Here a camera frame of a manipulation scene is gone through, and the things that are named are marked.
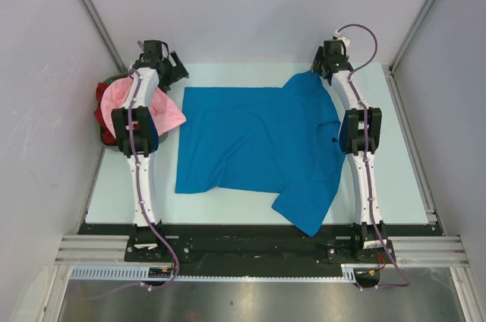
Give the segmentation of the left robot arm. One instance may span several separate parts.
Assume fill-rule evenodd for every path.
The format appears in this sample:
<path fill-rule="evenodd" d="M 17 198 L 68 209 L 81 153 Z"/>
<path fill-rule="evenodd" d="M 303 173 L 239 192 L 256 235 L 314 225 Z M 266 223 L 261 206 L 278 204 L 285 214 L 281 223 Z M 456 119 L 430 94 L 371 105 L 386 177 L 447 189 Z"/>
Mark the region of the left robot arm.
<path fill-rule="evenodd" d="M 118 149 L 128 161 L 134 189 L 134 226 L 154 229 L 161 222 L 155 205 L 155 152 L 162 138 L 185 122 L 179 107 L 166 95 L 170 87 L 189 73 L 177 53 L 161 40 L 149 39 L 138 43 L 141 54 L 128 69 L 131 86 L 126 100 L 111 111 Z M 162 93 L 164 125 L 156 126 L 150 104 L 156 93 Z"/>

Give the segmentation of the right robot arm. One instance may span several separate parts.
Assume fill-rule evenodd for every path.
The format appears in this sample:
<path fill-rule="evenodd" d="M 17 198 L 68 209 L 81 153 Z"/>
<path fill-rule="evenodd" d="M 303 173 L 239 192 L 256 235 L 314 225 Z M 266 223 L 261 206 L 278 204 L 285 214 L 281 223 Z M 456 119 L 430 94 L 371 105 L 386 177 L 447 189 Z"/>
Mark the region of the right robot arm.
<path fill-rule="evenodd" d="M 387 232 L 377 199 L 374 157 L 380 143 L 382 112 L 369 106 L 352 80 L 354 73 L 347 48 L 350 40 L 338 33 L 325 40 L 317 50 L 311 71 L 328 82 L 344 108 L 339 130 L 339 148 L 352 171 L 356 201 L 353 227 L 356 239 L 350 243 L 351 255 L 368 262 L 378 249 L 387 248 Z"/>

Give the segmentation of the blue t shirt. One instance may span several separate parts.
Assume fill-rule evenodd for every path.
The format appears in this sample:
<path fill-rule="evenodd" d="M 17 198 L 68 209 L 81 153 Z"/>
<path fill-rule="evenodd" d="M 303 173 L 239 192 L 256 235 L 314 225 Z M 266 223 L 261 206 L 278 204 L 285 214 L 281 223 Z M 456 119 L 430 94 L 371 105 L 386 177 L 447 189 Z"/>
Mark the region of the blue t shirt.
<path fill-rule="evenodd" d="M 274 193 L 277 213 L 318 233 L 345 157 L 336 108 L 317 74 L 295 74 L 282 87 L 188 87 L 182 111 L 177 193 Z"/>

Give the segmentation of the grey plastic basket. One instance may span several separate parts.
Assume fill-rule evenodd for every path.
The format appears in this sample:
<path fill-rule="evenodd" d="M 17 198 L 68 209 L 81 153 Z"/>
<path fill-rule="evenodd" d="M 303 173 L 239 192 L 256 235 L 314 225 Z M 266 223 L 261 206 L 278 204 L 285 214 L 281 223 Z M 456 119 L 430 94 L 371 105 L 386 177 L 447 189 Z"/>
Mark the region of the grey plastic basket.
<path fill-rule="evenodd" d="M 125 151 L 124 145 L 129 145 L 129 130 L 126 130 L 126 135 L 118 141 L 115 136 L 115 130 L 109 129 L 106 120 L 113 120 L 113 109 L 102 109 L 102 105 L 108 105 L 108 102 L 103 102 L 103 96 L 110 86 L 113 85 L 115 81 L 122 80 L 125 82 L 127 80 L 127 74 L 120 74 L 109 77 L 107 80 L 98 83 L 96 88 L 96 100 L 97 107 L 94 112 L 95 118 L 99 123 L 99 138 L 102 144 L 106 147 L 114 147 L 115 149 L 121 150 L 123 153 Z M 169 99 L 166 93 L 160 88 L 156 88 L 154 92 L 154 102 L 153 105 L 148 107 L 134 107 L 131 110 L 132 114 L 132 132 L 135 143 L 135 148 L 138 153 L 148 151 L 155 151 L 167 137 L 164 132 L 159 132 L 157 123 L 163 117 L 162 113 L 159 113 L 159 109 L 165 108 L 165 101 Z"/>

